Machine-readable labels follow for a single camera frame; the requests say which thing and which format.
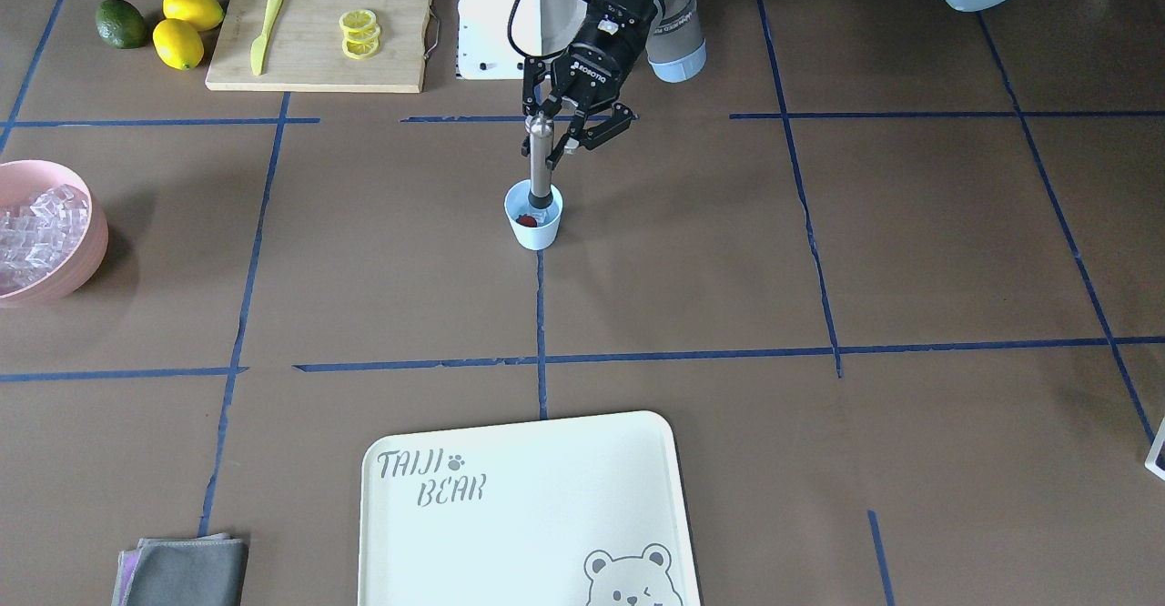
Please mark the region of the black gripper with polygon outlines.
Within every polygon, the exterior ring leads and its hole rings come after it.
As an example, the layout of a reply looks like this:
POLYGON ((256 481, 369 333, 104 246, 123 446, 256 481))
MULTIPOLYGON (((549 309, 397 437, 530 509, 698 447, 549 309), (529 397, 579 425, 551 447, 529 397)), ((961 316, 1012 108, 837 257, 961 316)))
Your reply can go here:
POLYGON ((636 113, 615 101, 624 79, 643 54, 650 33, 650 20, 619 20, 600 6, 588 6, 582 24, 560 55, 542 59, 525 57, 521 62, 522 112, 527 124, 532 124, 534 117, 546 117, 553 124, 562 112, 562 101, 574 107, 567 131, 551 146, 545 158, 546 169, 555 170, 562 156, 574 149, 594 150, 629 129, 636 113), (541 97, 541 84, 546 79, 550 80, 548 97, 541 97), (608 117, 588 124, 600 111, 609 111, 608 117))

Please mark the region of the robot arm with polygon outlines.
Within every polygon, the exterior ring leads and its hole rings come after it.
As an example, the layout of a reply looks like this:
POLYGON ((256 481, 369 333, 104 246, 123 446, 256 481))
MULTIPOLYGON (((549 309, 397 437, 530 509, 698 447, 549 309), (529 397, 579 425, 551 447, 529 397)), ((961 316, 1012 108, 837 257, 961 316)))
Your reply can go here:
MULTIPOLYGON (((624 82, 645 58, 662 82, 702 71, 707 58, 696 0, 577 0, 582 20, 551 51, 524 52, 522 154, 551 171, 577 148, 595 149, 630 125, 620 103, 624 82)), ((1007 0, 944 0, 958 12, 982 12, 1007 0)))

